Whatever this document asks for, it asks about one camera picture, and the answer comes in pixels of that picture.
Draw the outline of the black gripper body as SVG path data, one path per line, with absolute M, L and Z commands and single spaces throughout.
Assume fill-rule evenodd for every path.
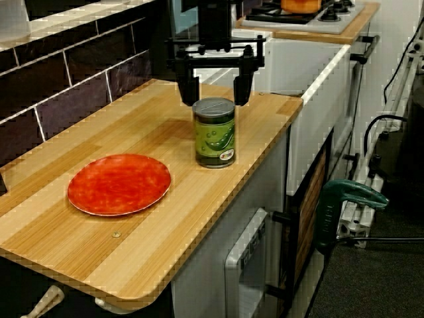
M 196 40 L 173 39 L 166 41 L 168 67 L 178 79 L 192 78 L 198 68 L 238 68 L 239 76 L 251 80 L 264 66 L 265 38 L 232 36 L 230 18 L 200 18 Z

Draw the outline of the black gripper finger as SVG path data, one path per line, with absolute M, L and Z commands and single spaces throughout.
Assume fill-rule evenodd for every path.
M 252 88 L 254 72 L 239 74 L 233 81 L 235 105 L 244 106 L 248 103 Z
M 187 106 L 192 106 L 199 100 L 199 78 L 178 78 L 178 88 L 181 99 Z

